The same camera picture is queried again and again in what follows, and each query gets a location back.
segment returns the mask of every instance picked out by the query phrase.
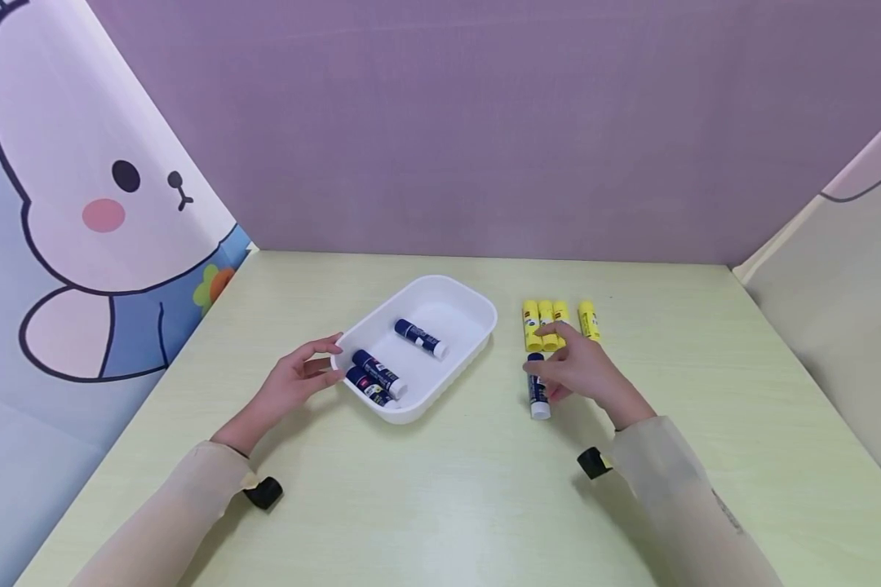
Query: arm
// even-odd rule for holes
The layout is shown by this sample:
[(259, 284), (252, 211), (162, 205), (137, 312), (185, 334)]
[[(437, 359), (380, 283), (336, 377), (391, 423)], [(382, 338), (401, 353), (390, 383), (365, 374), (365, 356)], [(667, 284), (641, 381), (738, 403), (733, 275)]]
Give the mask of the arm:
[(259, 393), (211, 440), (198, 444), (144, 505), (101, 546), (71, 585), (168, 587), (176, 585), (232, 496), (259, 482), (248, 455), (270, 428), (317, 391), (344, 377), (325, 371), (340, 353), (336, 339), (307, 342), (280, 360)]
[(611, 458), (643, 506), (680, 585), (782, 585), (669, 418), (638, 421), (619, 432)]
[(597, 342), (564, 322), (541, 327), (566, 346), (525, 370), (546, 383), (552, 402), (573, 393), (606, 410), (618, 434), (611, 457), (644, 507), (678, 585), (779, 587), (776, 572), (708, 482), (675, 426), (657, 416)]

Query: purple wall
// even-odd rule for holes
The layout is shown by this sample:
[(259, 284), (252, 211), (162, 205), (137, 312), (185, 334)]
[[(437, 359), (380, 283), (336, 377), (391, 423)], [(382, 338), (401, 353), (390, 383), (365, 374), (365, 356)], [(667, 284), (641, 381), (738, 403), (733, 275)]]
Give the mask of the purple wall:
[(881, 0), (89, 1), (262, 248), (733, 264), (881, 129)]

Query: flower illustration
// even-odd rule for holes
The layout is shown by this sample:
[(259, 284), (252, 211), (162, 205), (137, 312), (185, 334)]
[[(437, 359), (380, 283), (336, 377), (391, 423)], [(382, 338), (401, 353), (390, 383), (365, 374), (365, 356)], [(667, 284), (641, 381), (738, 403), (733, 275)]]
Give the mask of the flower illustration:
[(225, 285), (228, 285), (232, 276), (235, 276), (234, 268), (225, 267), (223, 270), (219, 270), (215, 265), (206, 265), (203, 270), (203, 280), (199, 285), (196, 285), (196, 290), (193, 291), (193, 302), (203, 309), (204, 316), (222, 294)]

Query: beige sleeve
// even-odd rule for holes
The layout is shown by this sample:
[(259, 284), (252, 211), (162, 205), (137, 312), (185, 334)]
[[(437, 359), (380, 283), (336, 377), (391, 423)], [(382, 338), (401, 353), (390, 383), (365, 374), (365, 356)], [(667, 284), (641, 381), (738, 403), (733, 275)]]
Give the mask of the beige sleeve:
[(232, 496), (258, 482), (247, 458), (222, 444), (198, 444), (71, 585), (173, 587)]
[(669, 418), (619, 432), (611, 457), (649, 516), (678, 585), (782, 585)]

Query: yellow glue stick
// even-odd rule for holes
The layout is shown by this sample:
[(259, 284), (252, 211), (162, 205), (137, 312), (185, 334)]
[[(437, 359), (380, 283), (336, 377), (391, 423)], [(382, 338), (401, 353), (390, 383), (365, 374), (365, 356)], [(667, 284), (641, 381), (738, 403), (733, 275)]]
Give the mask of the yellow glue stick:
[[(562, 302), (560, 299), (554, 305), (554, 319), (556, 322), (568, 322), (568, 303)], [(566, 344), (563, 338), (558, 336), (558, 347), (561, 348)]]
[(594, 303), (590, 299), (584, 299), (581, 305), (578, 305), (578, 318), (581, 319), (581, 334), (594, 342), (600, 342), (597, 314), (594, 312)]
[[(554, 322), (554, 313), (551, 309), (551, 302), (548, 302), (547, 299), (542, 299), (542, 301), (538, 303), (538, 320), (541, 322), (542, 326)], [(545, 336), (542, 336), (542, 351), (558, 351), (557, 334), (546, 334)]]
[(538, 304), (534, 299), (526, 299), (522, 302), (522, 322), (525, 322), (526, 352), (540, 352), (542, 339), (535, 336), (535, 331), (538, 331)]

